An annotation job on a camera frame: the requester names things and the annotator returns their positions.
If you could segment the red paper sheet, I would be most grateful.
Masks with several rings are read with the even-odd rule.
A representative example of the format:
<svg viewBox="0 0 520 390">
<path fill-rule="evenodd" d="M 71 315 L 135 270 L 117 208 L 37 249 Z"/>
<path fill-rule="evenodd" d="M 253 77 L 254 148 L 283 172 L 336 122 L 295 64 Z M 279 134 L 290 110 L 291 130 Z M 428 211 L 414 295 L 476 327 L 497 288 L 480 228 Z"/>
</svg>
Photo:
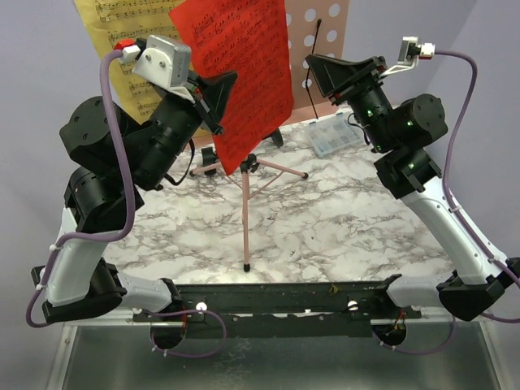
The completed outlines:
<svg viewBox="0 0 520 390">
<path fill-rule="evenodd" d="M 214 138 L 232 174 L 293 111 L 288 30 L 282 1 L 184 1 L 169 16 L 202 77 L 238 77 Z"/>
</svg>

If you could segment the black clip-on holder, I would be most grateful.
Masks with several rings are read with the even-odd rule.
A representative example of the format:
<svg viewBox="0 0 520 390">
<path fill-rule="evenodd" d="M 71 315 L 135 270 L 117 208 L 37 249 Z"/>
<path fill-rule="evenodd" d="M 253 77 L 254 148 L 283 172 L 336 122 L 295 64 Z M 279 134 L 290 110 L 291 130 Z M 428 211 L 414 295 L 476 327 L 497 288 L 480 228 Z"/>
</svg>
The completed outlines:
<svg viewBox="0 0 520 390">
<path fill-rule="evenodd" d="M 270 139 L 273 142 L 273 144 L 278 148 L 281 148 L 284 145 L 284 140 L 283 140 L 282 134 L 278 128 L 274 132 L 272 132 L 269 136 L 266 136 L 263 138 L 263 140 L 267 140 L 267 139 Z M 209 165 L 213 165 L 213 164 L 217 163 L 219 160 L 218 155 L 216 154 L 216 152 L 214 151 L 214 149 L 212 147 L 202 148 L 201 156 L 202 156 L 202 166 L 203 167 L 208 167 Z M 257 161 L 254 161 L 254 162 L 250 163 L 249 171 L 254 173 L 258 169 L 258 167 L 259 167 L 259 163 Z M 216 173 L 217 173 L 216 168 L 204 171 L 204 174 L 206 176 L 214 176 Z"/>
</svg>

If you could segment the yellow sheet music page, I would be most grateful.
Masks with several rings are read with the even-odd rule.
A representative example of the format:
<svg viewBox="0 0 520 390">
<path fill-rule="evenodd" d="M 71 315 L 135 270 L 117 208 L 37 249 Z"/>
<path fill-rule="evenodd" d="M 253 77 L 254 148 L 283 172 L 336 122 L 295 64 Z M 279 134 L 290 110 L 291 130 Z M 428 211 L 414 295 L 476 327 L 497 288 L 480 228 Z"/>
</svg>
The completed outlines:
<svg viewBox="0 0 520 390">
<path fill-rule="evenodd" d="M 179 37 L 169 13 L 181 1 L 81 0 L 74 4 L 100 58 L 127 38 Z M 119 105 L 141 124 L 151 116 L 160 97 L 149 83 L 132 73 L 135 64 L 115 60 L 110 65 L 110 82 Z"/>
</svg>

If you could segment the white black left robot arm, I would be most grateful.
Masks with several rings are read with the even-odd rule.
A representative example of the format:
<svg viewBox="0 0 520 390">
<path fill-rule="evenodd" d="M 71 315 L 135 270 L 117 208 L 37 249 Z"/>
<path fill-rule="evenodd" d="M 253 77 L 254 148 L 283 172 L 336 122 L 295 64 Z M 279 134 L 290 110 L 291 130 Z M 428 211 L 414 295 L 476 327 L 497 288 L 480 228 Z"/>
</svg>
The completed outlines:
<svg viewBox="0 0 520 390">
<path fill-rule="evenodd" d="M 33 283 L 45 294 L 42 311 L 48 323 L 92 319 L 117 308 L 154 312 L 174 319 L 183 306 L 175 284 L 132 277 L 104 257 L 104 234 L 116 237 L 128 216 L 143 206 L 141 191 L 158 191 L 169 170 L 201 125 L 223 132 L 221 120 L 236 83 L 234 71 L 204 78 L 188 75 L 191 100 L 165 93 L 148 121 L 136 122 L 120 107 L 116 123 L 122 137 L 132 186 L 124 182 L 111 140 L 103 98 L 82 102 L 60 130 L 60 138 L 77 168 L 64 193 L 62 224 L 52 250 L 51 269 L 32 270 Z"/>
</svg>

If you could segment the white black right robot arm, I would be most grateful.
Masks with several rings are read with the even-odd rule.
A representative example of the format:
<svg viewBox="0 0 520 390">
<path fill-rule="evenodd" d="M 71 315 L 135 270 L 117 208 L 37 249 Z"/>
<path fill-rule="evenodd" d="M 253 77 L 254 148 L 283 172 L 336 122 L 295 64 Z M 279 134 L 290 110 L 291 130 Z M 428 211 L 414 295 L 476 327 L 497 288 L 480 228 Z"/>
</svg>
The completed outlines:
<svg viewBox="0 0 520 390">
<path fill-rule="evenodd" d="M 403 307 L 443 307 L 470 321 L 490 308 L 519 277 L 519 261 L 500 251 L 455 202 L 448 173 L 426 152 L 448 126 L 439 98 L 420 94 L 392 107 L 382 90 L 384 57 L 349 62 L 310 54 L 306 62 L 322 96 L 347 103 L 381 157 L 375 170 L 383 186 L 426 225 L 454 265 L 436 277 L 397 276 L 374 298 L 386 319 Z"/>
</svg>

